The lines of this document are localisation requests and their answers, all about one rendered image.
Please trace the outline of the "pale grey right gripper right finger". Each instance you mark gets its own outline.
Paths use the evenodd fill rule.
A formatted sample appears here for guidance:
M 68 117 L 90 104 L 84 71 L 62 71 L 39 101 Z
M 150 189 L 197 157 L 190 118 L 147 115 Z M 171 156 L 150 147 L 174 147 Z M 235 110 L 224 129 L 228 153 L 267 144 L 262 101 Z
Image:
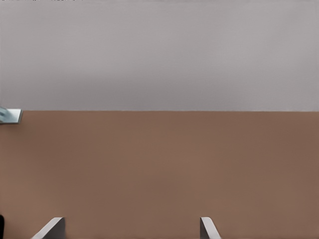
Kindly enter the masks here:
M 200 218 L 200 239 L 221 239 L 221 236 L 210 217 Z

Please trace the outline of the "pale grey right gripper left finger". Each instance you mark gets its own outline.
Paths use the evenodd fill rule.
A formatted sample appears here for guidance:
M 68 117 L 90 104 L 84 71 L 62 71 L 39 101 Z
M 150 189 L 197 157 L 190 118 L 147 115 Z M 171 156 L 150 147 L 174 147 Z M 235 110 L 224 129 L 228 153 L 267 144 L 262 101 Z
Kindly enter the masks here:
M 51 219 L 31 239 L 66 239 L 65 218 L 55 217 Z

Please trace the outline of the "silver frame post foot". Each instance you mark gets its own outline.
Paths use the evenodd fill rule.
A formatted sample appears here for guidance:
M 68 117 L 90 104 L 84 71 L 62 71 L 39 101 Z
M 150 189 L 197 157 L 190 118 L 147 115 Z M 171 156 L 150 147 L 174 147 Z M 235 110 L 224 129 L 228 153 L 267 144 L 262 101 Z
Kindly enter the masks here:
M 7 109 L 0 107 L 0 124 L 19 124 L 22 113 L 22 109 Z

